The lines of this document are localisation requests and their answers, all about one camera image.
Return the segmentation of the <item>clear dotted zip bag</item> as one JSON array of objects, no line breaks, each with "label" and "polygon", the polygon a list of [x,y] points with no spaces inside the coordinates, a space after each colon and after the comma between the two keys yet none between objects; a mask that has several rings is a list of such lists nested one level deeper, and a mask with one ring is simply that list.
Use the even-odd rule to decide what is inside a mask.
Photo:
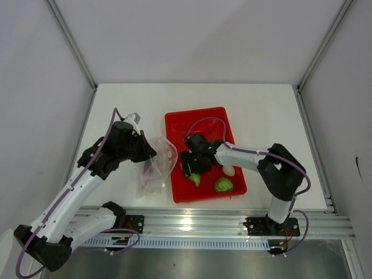
[{"label": "clear dotted zip bag", "polygon": [[154,166],[159,171],[159,178],[149,183],[142,183],[140,181],[139,173],[139,190],[140,196],[147,196],[150,194],[160,194],[165,188],[169,181],[169,177],[175,168],[178,161],[178,151],[177,148],[166,138],[166,137],[153,137],[150,140],[150,146],[157,152],[157,155],[150,159]]}]

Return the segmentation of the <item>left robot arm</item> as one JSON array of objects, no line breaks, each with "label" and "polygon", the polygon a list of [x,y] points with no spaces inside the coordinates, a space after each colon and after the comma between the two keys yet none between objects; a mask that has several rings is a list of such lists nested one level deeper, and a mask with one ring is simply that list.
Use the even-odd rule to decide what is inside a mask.
[{"label": "left robot arm", "polygon": [[110,201],[84,220],[71,224],[85,200],[121,162],[144,162],[156,155],[138,126],[136,114],[110,124],[105,136],[86,149],[72,176],[47,209],[30,225],[20,224],[14,237],[27,253],[49,271],[57,271],[72,252],[101,232],[134,234],[126,210]]}]

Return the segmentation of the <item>purple eggplant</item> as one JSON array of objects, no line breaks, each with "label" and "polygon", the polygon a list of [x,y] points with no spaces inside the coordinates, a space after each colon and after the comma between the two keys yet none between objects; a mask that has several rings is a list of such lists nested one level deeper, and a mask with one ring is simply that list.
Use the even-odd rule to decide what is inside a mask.
[{"label": "purple eggplant", "polygon": [[142,183],[149,183],[150,181],[157,180],[159,178],[159,171],[154,166],[151,160],[147,160],[144,163],[144,168],[142,173],[139,176],[139,179]]}]

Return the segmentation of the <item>light green cucumber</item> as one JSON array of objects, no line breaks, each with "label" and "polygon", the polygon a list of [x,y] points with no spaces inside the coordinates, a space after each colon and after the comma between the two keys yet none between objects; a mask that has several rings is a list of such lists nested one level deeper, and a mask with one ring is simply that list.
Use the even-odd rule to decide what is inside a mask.
[{"label": "light green cucumber", "polygon": [[183,170],[183,164],[182,163],[180,163],[180,169],[182,170],[183,176],[185,178],[188,178],[189,180],[191,180],[195,184],[196,187],[199,187],[199,185],[201,183],[201,175],[200,174],[194,173],[191,170],[191,166],[189,164],[188,164],[189,176],[186,176],[186,174]]}]

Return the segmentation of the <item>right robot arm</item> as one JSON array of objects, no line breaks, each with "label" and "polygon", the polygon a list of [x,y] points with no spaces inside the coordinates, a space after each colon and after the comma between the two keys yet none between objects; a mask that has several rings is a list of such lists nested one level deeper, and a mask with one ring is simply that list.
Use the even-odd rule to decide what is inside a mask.
[{"label": "right robot arm", "polygon": [[274,235],[285,230],[303,180],[311,184],[305,168],[281,144],[268,149],[246,149],[225,140],[208,141],[198,133],[187,137],[184,143],[187,150],[180,153],[180,159],[185,177],[207,173],[212,166],[234,166],[260,174],[272,195],[265,226]]}]

